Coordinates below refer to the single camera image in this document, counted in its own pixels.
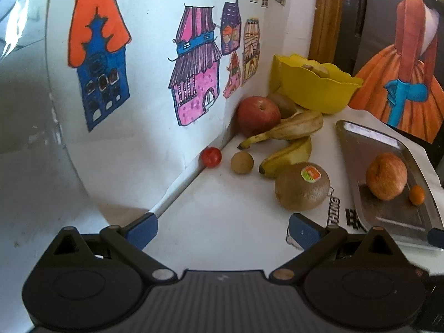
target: kiwi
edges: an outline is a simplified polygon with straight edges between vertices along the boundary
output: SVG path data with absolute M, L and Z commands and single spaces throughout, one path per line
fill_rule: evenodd
M 274 185 L 276 198 L 288 210 L 316 208 L 326 198 L 330 179 L 319 165 L 302 162 L 285 168 Z
M 289 97 L 279 92 L 271 93 L 267 97 L 274 102 L 281 112 L 281 119 L 287 119 L 297 112 L 296 104 Z
M 310 70 L 314 72 L 317 76 L 322 77 L 324 79 L 330 79 L 330 72 L 327 70 L 325 66 L 311 66 L 311 65 L 303 65 L 304 69 Z
M 246 151 L 239 151 L 231 158 L 231 169 L 237 174 L 248 174 L 254 167 L 254 159 Z

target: small orange fruit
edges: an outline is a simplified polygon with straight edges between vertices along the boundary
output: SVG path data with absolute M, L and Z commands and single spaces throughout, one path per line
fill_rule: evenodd
M 425 200 L 425 191 L 419 185 L 415 185 L 410 189 L 410 193 L 408 194 L 408 198 L 412 202 L 413 205 L 421 205 Z

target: blue band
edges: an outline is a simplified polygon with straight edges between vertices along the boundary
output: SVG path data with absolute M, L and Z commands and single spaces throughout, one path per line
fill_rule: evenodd
M 181 56 L 183 54 L 186 54 L 187 52 L 197 48 L 198 46 L 206 44 L 207 42 L 212 42 L 214 40 L 215 32 L 210 31 L 196 36 L 188 42 L 181 41 L 179 44 L 177 44 L 177 55 Z
M 424 84 L 410 84 L 397 79 L 389 81 L 384 88 L 388 91 L 387 100 L 391 107 L 387 124 L 395 128 L 401 121 L 406 100 L 424 102 L 428 98 L 427 87 Z

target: yellow bowl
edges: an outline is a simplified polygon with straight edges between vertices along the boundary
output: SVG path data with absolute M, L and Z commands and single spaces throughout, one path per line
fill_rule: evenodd
M 303 65 L 324 66 L 330 79 L 317 76 Z M 280 89 L 280 93 L 306 109 L 335 114 L 347 106 L 363 82 L 333 64 L 320 64 L 296 54 L 289 57 L 275 55 L 269 88 L 270 92 Z

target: ribbed black surface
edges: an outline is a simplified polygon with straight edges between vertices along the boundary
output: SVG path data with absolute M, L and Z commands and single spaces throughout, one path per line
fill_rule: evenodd
M 48 333 L 36 329 L 33 333 Z M 259 271 L 189 271 L 152 290 L 140 309 L 107 333 L 339 333 L 316 316 L 297 291 L 268 282 Z M 413 333 L 410 327 L 396 333 Z

